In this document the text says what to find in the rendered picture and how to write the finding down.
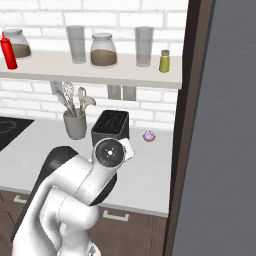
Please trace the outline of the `beige wall shelf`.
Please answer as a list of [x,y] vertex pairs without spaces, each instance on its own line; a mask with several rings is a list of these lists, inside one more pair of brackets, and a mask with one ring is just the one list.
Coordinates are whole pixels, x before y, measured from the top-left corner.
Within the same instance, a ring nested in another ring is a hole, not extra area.
[[170,71],[159,71],[159,56],[151,57],[149,67],[138,67],[136,56],[119,54],[113,67],[95,67],[90,55],[83,64],[74,64],[69,52],[34,51],[31,57],[18,59],[18,68],[9,70],[0,54],[0,78],[62,81],[138,87],[182,88],[182,58],[170,57]]

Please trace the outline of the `black hob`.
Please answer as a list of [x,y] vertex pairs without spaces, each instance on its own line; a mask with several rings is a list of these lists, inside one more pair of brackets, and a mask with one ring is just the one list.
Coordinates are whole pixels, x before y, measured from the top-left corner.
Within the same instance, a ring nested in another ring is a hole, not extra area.
[[32,123],[33,120],[31,119],[0,116],[0,151],[7,147]]

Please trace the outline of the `yellow-green shaker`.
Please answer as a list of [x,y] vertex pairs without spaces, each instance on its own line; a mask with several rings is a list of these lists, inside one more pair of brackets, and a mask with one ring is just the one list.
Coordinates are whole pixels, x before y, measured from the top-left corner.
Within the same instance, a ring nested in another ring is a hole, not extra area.
[[162,50],[160,63],[159,63],[159,71],[162,73],[167,73],[170,70],[170,51]]

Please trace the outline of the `dark wood side panel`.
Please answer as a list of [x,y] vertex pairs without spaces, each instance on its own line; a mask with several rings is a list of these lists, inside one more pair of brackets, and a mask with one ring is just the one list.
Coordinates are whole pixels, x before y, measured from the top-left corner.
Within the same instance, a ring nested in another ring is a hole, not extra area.
[[193,118],[212,8],[216,0],[189,0],[182,55],[182,88],[178,91],[173,133],[169,214],[162,256],[172,256]]

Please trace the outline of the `metal spoon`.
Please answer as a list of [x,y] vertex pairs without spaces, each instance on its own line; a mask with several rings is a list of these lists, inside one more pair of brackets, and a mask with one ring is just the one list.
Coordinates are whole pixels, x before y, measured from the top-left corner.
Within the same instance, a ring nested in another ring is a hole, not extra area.
[[79,99],[79,112],[80,114],[83,113],[83,101],[82,99],[86,96],[87,92],[86,89],[84,87],[79,87],[78,88],[78,99]]

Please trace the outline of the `purple frosted cupcake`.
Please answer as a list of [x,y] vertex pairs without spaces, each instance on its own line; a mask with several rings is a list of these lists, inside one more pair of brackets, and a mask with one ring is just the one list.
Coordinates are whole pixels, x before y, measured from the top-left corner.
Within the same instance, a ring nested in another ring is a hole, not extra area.
[[145,141],[151,142],[155,139],[155,134],[152,131],[146,131],[143,135]]

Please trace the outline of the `metal ladle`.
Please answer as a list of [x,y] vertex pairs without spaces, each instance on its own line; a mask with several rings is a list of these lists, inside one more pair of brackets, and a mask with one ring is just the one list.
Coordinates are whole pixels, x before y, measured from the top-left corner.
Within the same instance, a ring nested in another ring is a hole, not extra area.
[[90,97],[90,96],[84,96],[82,98],[82,103],[83,103],[83,106],[82,106],[82,111],[85,111],[86,107],[88,105],[95,105],[96,104],[96,101],[94,98]]

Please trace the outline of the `grey wall switch plate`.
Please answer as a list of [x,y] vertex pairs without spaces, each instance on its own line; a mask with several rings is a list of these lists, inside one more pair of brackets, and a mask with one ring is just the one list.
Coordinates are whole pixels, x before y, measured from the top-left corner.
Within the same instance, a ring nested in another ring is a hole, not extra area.
[[108,98],[112,100],[135,101],[136,88],[131,86],[108,85]]

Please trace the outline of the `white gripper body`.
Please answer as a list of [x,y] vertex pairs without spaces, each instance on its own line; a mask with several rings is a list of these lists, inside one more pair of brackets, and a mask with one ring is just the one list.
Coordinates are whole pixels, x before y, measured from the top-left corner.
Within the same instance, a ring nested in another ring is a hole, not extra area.
[[131,145],[129,139],[123,138],[123,139],[120,139],[119,142],[122,144],[124,151],[125,151],[124,160],[127,161],[127,160],[130,160],[131,158],[133,158],[135,153],[134,153],[134,150],[132,148],[132,145]]

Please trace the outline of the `black toaster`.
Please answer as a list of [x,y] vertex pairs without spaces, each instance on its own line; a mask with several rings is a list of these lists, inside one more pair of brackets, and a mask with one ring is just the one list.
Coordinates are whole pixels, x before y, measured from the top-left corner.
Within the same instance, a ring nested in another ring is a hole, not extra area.
[[129,113],[127,111],[104,110],[91,129],[92,144],[103,138],[117,140],[130,138]]

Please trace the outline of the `brown drawer front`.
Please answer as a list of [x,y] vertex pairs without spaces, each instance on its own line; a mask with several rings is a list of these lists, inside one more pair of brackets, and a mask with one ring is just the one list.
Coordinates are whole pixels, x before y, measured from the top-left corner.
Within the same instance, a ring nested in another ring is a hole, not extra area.
[[[129,214],[129,221],[103,218],[104,210],[117,216]],[[100,207],[99,220],[89,235],[101,256],[162,256],[165,226],[164,217]]]
[[11,256],[11,234],[24,205],[13,202],[16,195],[27,200],[29,195],[0,190],[0,256]]

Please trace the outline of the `glass jar with brown contents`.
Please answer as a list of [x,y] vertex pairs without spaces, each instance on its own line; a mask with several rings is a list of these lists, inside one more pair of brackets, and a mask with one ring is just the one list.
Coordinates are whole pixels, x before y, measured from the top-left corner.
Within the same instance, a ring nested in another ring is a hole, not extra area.
[[111,33],[95,33],[92,35],[90,51],[91,64],[99,67],[113,66],[117,63],[116,48]]
[[11,42],[15,58],[27,58],[31,55],[30,45],[21,29],[6,29],[3,33]]

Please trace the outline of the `grey utensil pot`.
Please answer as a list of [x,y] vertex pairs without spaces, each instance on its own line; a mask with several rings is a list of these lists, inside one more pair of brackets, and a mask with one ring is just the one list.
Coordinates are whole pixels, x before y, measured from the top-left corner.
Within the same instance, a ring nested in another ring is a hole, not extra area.
[[68,136],[73,140],[80,140],[86,136],[87,122],[86,115],[76,110],[77,116],[72,117],[68,111],[63,114],[64,124]]

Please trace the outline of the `grey tall cabinet door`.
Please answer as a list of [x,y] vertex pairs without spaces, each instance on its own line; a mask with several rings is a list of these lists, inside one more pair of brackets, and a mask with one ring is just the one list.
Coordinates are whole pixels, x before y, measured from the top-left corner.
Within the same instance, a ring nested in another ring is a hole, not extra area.
[[256,0],[216,0],[172,256],[256,256]]

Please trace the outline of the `red ketchup bottle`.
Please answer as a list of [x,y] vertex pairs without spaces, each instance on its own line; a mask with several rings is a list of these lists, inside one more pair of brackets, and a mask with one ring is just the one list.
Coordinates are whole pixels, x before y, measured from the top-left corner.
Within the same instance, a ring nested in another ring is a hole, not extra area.
[[10,40],[5,36],[2,35],[2,39],[0,40],[0,45],[2,48],[2,52],[5,58],[5,62],[7,65],[7,68],[10,70],[14,70],[17,68],[17,62],[14,55],[14,51],[12,48],[12,44]]

